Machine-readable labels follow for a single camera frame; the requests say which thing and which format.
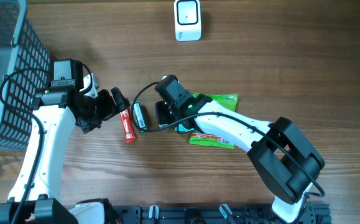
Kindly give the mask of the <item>teal tissue pack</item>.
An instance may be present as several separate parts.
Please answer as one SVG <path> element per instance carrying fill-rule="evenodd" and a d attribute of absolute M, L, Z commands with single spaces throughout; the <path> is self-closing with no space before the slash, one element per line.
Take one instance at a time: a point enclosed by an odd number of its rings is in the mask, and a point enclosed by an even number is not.
<path fill-rule="evenodd" d="M 176 131 L 178 134 L 184 134 L 184 133 L 194 132 L 194 129 L 193 129 L 193 128 L 187 129 L 187 128 L 184 127 L 184 125 L 182 125 L 182 124 L 177 124 L 177 126 L 175 127 L 175 131 Z"/>

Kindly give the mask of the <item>dark green gum pack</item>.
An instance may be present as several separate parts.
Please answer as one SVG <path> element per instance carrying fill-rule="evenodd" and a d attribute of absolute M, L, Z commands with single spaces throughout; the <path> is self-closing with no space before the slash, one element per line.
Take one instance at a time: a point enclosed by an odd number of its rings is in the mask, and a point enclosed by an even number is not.
<path fill-rule="evenodd" d="M 145 130 L 148 130 L 148 125 L 145 118 L 143 107 L 138 101 L 134 103 L 133 113 L 140 131 L 144 132 Z"/>

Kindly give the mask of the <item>red candy bar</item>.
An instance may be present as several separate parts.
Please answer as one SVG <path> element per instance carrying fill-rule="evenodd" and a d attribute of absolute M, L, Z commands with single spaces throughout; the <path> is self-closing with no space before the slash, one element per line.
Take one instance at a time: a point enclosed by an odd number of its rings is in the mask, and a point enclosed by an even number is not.
<path fill-rule="evenodd" d="M 120 117 L 124 130 L 126 144 L 130 144 L 136 140 L 136 135 L 134 134 L 134 130 L 132 128 L 132 122 L 129 116 L 129 110 L 125 109 L 124 111 L 120 112 Z"/>

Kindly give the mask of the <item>green snack bag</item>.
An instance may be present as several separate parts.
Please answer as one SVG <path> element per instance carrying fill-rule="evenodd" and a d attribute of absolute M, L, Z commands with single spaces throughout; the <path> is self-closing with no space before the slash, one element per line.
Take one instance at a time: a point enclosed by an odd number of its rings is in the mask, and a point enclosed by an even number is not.
<path fill-rule="evenodd" d="M 238 95 L 208 95 L 213 100 L 217 101 L 220 105 L 224 106 L 226 109 L 231 111 L 236 110 L 236 105 L 238 103 Z M 199 146 L 211 146 L 211 147 L 222 147 L 226 149 L 234 149 L 234 144 L 231 144 L 228 140 L 214 136 L 210 134 L 202 134 L 194 131 L 190 136 L 190 144 L 195 144 Z"/>

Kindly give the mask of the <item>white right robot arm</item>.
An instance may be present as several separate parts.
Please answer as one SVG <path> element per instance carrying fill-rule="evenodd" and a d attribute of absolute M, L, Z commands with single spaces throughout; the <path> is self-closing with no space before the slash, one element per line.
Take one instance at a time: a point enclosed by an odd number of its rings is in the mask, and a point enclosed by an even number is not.
<path fill-rule="evenodd" d="M 284 223 L 299 219 L 325 162 L 291 120 L 280 117 L 271 123 L 248 118 L 202 94 L 160 97 L 174 121 L 222 137 L 246 151 L 263 183 L 275 196 L 272 204 L 275 216 Z"/>

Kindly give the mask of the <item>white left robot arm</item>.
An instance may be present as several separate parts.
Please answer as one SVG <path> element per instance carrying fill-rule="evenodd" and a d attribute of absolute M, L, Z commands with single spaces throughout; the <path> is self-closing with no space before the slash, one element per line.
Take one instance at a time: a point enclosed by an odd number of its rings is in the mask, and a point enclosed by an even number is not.
<path fill-rule="evenodd" d="M 120 216 L 106 198 L 65 208 L 60 181 L 73 128 L 88 133 L 128 107 L 117 87 L 99 91 L 96 98 L 70 89 L 39 92 L 24 163 L 7 202 L 0 203 L 0 223 L 118 223 Z"/>

